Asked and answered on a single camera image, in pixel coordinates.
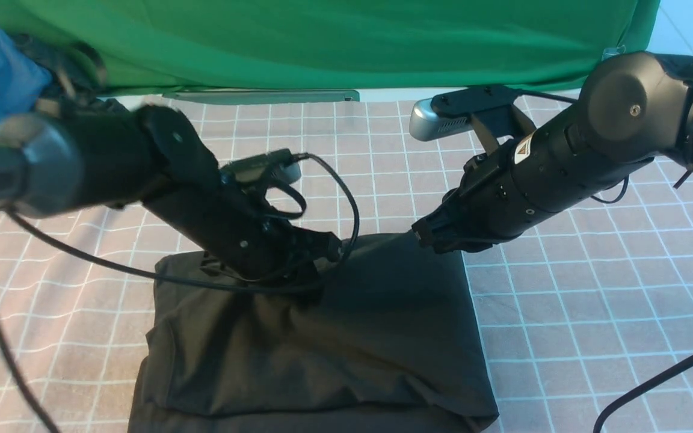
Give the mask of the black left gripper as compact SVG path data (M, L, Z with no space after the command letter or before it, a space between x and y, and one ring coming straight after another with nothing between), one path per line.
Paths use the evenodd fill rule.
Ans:
M253 283L310 283L314 260L335 263L343 241L331 232L293 227L264 230L261 220L240 208L236 190L169 183L142 200L143 208L202 250L200 269L209 277Z

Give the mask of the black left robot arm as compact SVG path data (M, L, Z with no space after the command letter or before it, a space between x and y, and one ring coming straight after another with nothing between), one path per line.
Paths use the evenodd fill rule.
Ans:
M139 203L206 253L206 263L249 282L278 281L338 262L335 234L297 227L306 202L292 189L305 154L289 150L221 167L175 109L40 112L0 123L0 209L49 218Z

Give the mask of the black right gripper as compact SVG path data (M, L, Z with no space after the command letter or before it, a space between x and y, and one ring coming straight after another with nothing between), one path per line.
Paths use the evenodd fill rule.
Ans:
M474 156L459 187L411 225L421 247L471 252L518 238L555 216L555 139L528 135Z

